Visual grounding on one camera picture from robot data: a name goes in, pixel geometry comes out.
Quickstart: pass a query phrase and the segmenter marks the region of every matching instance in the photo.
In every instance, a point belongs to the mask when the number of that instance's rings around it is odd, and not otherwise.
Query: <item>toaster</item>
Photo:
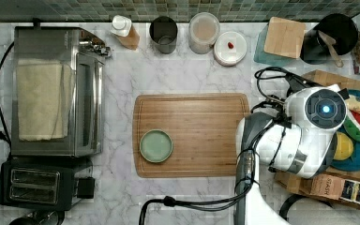
[[[0,204],[67,211],[93,199],[95,179],[88,157],[18,157],[3,163]]]

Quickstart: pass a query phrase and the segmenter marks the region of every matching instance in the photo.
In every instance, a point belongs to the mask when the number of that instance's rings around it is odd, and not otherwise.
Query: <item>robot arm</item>
[[[244,186],[252,188],[236,205],[235,225],[288,224],[266,204],[259,186],[253,185],[259,181],[259,162],[304,178],[325,171],[332,162],[337,147],[336,131],[346,117],[343,97],[336,85],[300,83],[312,85],[304,89],[295,87],[297,92],[291,90],[292,94],[283,102],[281,113],[289,116],[288,126],[263,112],[253,113],[238,125],[235,192],[239,194]]]

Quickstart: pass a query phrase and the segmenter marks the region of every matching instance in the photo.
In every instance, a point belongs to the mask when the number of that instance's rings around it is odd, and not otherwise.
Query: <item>small green bowl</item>
[[[172,153],[171,137],[160,129],[152,129],[145,133],[140,140],[140,152],[149,162],[163,162]]]

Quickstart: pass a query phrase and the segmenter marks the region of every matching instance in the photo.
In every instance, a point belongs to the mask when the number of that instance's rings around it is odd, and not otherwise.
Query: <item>yellow object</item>
[[[344,160],[349,158],[353,153],[353,141],[344,133],[336,132],[337,147],[335,160]]]

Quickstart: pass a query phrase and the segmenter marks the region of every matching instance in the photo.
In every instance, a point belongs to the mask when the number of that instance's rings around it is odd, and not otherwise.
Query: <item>wooden cutting board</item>
[[[133,112],[133,156],[140,177],[233,176],[235,133],[249,114],[244,94],[138,96]],[[173,151],[161,163],[140,154],[140,139],[151,129],[172,138]]]
[[[306,25],[303,22],[272,17],[268,24],[264,51],[280,56],[298,58],[302,50],[305,29]]]

